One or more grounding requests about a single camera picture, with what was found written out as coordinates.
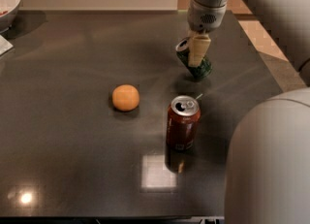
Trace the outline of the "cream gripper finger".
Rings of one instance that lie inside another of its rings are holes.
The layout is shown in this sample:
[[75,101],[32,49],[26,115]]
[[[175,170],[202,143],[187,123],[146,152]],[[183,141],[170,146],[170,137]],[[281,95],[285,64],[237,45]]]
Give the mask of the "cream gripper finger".
[[211,39],[207,33],[200,33],[197,31],[189,32],[189,67],[199,67],[202,59],[206,55],[211,44]]

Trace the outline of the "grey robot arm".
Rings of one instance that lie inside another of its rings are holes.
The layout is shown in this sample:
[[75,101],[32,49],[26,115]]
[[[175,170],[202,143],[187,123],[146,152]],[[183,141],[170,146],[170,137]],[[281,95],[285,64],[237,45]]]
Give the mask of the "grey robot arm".
[[[191,0],[190,28],[210,32],[202,16],[228,0]],[[243,0],[302,75],[309,74],[310,0]],[[310,108],[306,88],[250,110],[230,142],[225,224],[310,224]]]

